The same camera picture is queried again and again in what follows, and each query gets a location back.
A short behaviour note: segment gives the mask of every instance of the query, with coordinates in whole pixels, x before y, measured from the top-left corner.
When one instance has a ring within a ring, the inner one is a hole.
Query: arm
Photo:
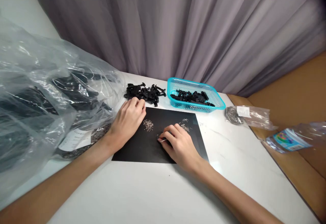
[[[119,110],[108,133],[72,163],[0,212],[0,223],[47,223],[76,188],[135,134],[146,115],[133,98]]]
[[[190,135],[179,124],[165,128],[158,141],[181,168],[206,184],[241,223],[282,223],[200,157]]]

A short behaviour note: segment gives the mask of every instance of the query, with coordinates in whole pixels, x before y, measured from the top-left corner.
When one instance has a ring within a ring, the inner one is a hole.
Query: hand
[[[169,140],[172,147],[167,144],[167,141],[162,140],[163,137]],[[170,157],[189,173],[197,173],[205,162],[198,154],[191,136],[179,124],[166,127],[158,141]]]
[[[121,106],[111,128],[103,137],[112,146],[111,153],[120,150],[135,134],[146,115],[144,99],[134,97]]]

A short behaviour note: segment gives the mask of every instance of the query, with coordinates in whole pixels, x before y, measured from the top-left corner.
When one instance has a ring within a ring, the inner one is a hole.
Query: table surface
[[[167,87],[166,81],[123,75],[126,84]],[[226,106],[233,105],[226,94],[219,95]],[[174,108],[168,97],[160,97],[158,108],[195,113],[210,164],[281,221],[319,223],[249,127],[226,122],[224,110],[203,113]],[[111,159],[78,187],[49,223],[237,223],[209,189],[177,165]],[[0,208],[69,162],[51,159]]]

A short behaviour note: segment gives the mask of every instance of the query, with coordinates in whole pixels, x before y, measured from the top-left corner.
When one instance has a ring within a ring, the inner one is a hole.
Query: right hand
[[[162,140],[163,137],[169,140],[172,147],[167,141]],[[198,173],[200,171],[205,160],[198,154],[191,136],[179,124],[166,127],[159,136],[158,141],[182,169],[189,173]]]

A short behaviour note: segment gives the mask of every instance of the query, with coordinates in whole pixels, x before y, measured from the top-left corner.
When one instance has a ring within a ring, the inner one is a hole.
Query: label
[[[237,106],[237,113],[239,116],[251,118],[249,107]]]
[[[275,141],[289,151],[296,151],[302,148],[312,147],[312,145],[306,143],[292,129],[289,128],[276,133],[273,137]]]
[[[67,152],[74,151],[91,144],[92,131],[82,131],[75,129],[69,132],[66,138],[59,145],[59,149]]]

